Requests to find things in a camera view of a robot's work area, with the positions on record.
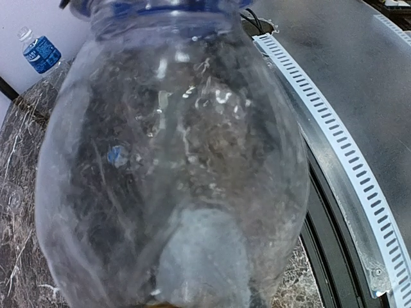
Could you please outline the blue label Pocari Sweat bottle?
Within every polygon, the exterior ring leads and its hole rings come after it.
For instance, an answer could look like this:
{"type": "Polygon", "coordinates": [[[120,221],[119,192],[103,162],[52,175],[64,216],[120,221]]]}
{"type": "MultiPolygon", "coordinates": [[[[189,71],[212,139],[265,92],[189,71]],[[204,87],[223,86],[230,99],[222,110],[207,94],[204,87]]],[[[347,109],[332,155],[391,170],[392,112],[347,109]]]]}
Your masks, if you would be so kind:
{"type": "Polygon", "coordinates": [[[35,37],[27,27],[22,27],[17,36],[23,57],[38,74],[45,74],[60,63],[61,52],[46,36],[35,37]]]}

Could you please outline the Pepsi bottle with blue cap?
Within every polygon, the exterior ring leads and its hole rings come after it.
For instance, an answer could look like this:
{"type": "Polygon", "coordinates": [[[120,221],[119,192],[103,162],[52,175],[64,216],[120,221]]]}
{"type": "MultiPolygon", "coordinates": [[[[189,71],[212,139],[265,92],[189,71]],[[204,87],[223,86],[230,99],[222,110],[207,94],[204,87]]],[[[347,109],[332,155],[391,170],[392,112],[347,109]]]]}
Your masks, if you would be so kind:
{"type": "Polygon", "coordinates": [[[70,307],[269,307],[308,161],[247,1],[62,1],[91,35],[40,149],[35,226],[70,307]]]}

